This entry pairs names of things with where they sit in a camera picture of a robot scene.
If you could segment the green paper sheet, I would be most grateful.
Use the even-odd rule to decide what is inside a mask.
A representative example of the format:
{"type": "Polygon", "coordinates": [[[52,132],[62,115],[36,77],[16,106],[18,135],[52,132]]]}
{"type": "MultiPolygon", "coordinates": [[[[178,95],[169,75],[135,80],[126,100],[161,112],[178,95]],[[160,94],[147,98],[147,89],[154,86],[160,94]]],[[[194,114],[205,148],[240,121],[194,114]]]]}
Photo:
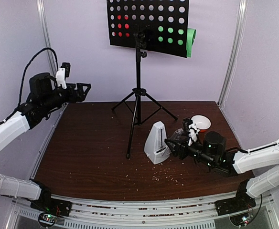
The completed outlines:
{"type": "Polygon", "coordinates": [[[192,56],[192,46],[196,37],[196,29],[188,28],[187,29],[187,43],[186,43],[186,51],[187,57],[191,58],[192,56]]]}

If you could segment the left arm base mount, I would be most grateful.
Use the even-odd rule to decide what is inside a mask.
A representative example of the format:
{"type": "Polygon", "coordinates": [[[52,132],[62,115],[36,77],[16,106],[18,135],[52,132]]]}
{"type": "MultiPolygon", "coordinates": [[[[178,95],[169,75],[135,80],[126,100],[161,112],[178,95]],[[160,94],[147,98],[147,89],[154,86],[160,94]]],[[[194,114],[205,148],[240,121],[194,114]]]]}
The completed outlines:
{"type": "Polygon", "coordinates": [[[30,207],[55,216],[68,217],[72,208],[72,202],[51,198],[50,203],[39,200],[30,200],[30,207]]]}

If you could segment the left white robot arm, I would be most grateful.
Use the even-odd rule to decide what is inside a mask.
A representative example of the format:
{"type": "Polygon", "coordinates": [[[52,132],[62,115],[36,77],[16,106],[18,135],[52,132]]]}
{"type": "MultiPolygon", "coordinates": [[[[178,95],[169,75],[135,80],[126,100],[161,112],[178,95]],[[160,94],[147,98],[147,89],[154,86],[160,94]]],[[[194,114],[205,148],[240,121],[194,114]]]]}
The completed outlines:
{"type": "MultiPolygon", "coordinates": [[[[30,78],[29,85],[26,102],[0,123],[0,152],[63,105],[84,101],[91,89],[89,83],[66,83],[63,68],[57,71],[55,77],[49,73],[37,74],[30,78]]],[[[55,200],[49,195],[50,192],[41,184],[0,173],[0,196],[36,200],[39,207],[50,212],[55,208],[55,200]]]]}

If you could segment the clear plastic metronome cover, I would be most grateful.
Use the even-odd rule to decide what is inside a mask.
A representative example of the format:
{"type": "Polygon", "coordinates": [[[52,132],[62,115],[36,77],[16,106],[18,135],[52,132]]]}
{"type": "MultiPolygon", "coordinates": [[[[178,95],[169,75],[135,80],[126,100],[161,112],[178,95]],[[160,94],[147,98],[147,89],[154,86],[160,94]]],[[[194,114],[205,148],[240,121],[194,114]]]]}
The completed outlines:
{"type": "Polygon", "coordinates": [[[171,140],[176,140],[176,141],[182,141],[185,138],[186,138],[186,135],[182,128],[175,130],[174,133],[172,134],[172,136],[170,137],[171,140]]]}

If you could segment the grey metronome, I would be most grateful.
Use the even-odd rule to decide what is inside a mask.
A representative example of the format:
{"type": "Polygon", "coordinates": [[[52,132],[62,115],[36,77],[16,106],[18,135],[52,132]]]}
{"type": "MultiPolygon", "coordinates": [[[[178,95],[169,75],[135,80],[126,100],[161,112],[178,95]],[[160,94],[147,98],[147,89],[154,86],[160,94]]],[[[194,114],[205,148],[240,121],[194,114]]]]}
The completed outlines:
{"type": "Polygon", "coordinates": [[[144,146],[146,156],[154,165],[160,164],[170,157],[169,148],[164,141],[166,138],[165,124],[162,121],[155,122],[144,146]]]}

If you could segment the aluminium front rail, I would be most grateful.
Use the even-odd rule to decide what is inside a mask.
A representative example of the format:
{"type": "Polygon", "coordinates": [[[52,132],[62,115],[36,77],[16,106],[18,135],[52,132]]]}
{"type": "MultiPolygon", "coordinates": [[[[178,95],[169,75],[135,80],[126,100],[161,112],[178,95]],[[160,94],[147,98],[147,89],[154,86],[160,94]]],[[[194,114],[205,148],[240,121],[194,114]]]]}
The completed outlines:
{"type": "MultiPolygon", "coordinates": [[[[263,196],[258,215],[245,227],[231,219],[248,210],[220,216],[214,203],[235,192],[160,201],[105,201],[53,195],[72,203],[70,215],[60,216],[50,229],[279,229],[279,217],[270,193],[263,196]]],[[[4,229],[43,229],[39,210],[30,202],[14,199],[4,229]]]]}

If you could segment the aluminium frame post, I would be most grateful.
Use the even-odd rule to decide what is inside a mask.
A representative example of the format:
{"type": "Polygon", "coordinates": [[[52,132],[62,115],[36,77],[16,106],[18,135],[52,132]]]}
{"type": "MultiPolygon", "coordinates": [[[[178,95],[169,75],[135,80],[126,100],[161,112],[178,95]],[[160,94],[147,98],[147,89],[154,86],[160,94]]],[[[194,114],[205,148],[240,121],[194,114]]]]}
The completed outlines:
{"type": "Polygon", "coordinates": [[[244,28],[247,16],[247,0],[240,0],[239,1],[239,8],[236,20],[236,29],[233,38],[233,44],[231,49],[231,54],[228,62],[227,71],[225,74],[225,80],[223,83],[223,87],[219,96],[218,106],[223,109],[225,106],[225,102],[227,100],[232,80],[235,74],[236,65],[237,65],[237,56],[242,45],[242,39],[244,35],[244,28]]]}
{"type": "MultiPolygon", "coordinates": [[[[49,31],[48,31],[48,25],[47,25],[47,18],[46,18],[46,13],[45,13],[45,7],[44,7],[44,1],[43,0],[37,0],[37,10],[38,10],[38,17],[42,29],[42,35],[44,39],[44,44],[45,48],[52,48],[51,47],[51,41],[50,41],[50,36],[49,36],[49,31]]],[[[55,76],[57,72],[57,61],[56,61],[56,55],[52,50],[47,50],[47,58],[48,58],[48,63],[50,66],[51,70],[51,76],[54,78],[54,86],[57,86],[55,76]]]]}

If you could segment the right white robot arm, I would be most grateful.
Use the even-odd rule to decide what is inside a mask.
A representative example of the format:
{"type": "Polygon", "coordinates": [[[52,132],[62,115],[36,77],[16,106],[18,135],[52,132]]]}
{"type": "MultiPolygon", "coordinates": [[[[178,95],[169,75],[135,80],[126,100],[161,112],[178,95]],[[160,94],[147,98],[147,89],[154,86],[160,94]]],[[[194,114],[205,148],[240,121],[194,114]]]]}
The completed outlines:
{"type": "Polygon", "coordinates": [[[235,210],[242,210],[250,203],[250,198],[256,198],[279,186],[279,139],[248,150],[239,147],[225,149],[226,138],[216,131],[206,133],[202,143],[191,138],[185,140],[166,138],[164,141],[174,156],[180,159],[190,156],[195,162],[203,163],[209,169],[217,169],[228,176],[272,166],[262,175],[240,183],[237,196],[231,203],[235,210]]]}

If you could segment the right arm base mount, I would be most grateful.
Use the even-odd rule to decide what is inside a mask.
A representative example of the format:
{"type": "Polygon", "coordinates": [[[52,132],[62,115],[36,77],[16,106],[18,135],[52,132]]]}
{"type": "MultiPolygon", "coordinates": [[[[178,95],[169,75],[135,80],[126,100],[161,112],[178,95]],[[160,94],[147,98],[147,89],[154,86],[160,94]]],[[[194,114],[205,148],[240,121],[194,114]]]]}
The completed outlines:
{"type": "Polygon", "coordinates": [[[256,206],[256,201],[253,198],[244,199],[235,197],[215,202],[215,208],[219,216],[247,210],[249,206],[256,206]]]}

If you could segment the left aluminium frame post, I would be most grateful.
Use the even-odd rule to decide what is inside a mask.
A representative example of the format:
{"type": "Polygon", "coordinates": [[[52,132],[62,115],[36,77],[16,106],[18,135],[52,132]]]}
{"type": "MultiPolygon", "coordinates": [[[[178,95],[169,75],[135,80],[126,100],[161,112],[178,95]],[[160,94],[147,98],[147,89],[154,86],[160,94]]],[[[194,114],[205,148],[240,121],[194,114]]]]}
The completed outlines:
{"type": "MultiPolygon", "coordinates": [[[[42,29],[42,35],[44,39],[44,44],[45,48],[52,48],[51,47],[51,41],[50,41],[50,36],[49,36],[49,31],[48,31],[48,25],[47,25],[47,18],[46,18],[46,13],[45,13],[45,7],[44,7],[44,1],[43,0],[37,0],[37,10],[38,10],[38,17],[42,29]]],[[[57,72],[57,61],[56,61],[56,55],[52,50],[47,50],[47,58],[48,58],[48,63],[50,66],[51,70],[51,76],[54,78],[54,86],[57,86],[55,76],[57,72]]]]}

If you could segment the orange and white bowl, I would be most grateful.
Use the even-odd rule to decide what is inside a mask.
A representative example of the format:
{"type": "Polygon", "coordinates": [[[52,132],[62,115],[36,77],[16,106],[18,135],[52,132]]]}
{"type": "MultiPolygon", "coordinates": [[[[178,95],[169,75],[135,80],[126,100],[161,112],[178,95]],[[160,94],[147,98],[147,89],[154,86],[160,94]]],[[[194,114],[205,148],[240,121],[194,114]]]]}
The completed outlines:
{"type": "Polygon", "coordinates": [[[196,124],[196,128],[199,132],[205,132],[211,127],[211,121],[206,116],[195,115],[191,120],[196,124]]]}

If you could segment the right aluminium frame post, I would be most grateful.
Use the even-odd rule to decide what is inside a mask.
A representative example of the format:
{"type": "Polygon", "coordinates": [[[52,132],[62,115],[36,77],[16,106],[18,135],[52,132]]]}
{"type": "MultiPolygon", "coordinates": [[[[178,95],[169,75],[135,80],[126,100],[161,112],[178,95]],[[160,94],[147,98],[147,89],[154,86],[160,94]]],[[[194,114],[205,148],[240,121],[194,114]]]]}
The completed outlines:
{"type": "Polygon", "coordinates": [[[232,80],[235,74],[236,65],[237,65],[237,56],[242,45],[242,39],[244,35],[244,28],[247,16],[247,0],[240,0],[239,1],[239,8],[236,20],[236,29],[233,38],[233,44],[231,49],[231,54],[228,62],[227,71],[225,74],[225,80],[223,83],[223,87],[219,96],[218,106],[223,109],[225,106],[225,102],[227,100],[232,80]]]}

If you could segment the black perforated music stand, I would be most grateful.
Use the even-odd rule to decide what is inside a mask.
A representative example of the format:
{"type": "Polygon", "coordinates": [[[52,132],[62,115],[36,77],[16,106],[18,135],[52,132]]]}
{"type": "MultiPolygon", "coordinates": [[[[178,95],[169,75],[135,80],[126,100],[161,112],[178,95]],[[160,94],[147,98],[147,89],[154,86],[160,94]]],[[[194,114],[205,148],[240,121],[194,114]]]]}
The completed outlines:
{"type": "Polygon", "coordinates": [[[108,0],[107,20],[110,45],[133,48],[135,50],[136,87],[132,92],[112,107],[118,106],[135,96],[131,109],[132,121],[126,158],[130,158],[134,127],[142,125],[141,99],[147,97],[174,120],[172,112],[162,106],[141,86],[141,60],[147,52],[159,52],[187,57],[188,0],[108,0]]]}

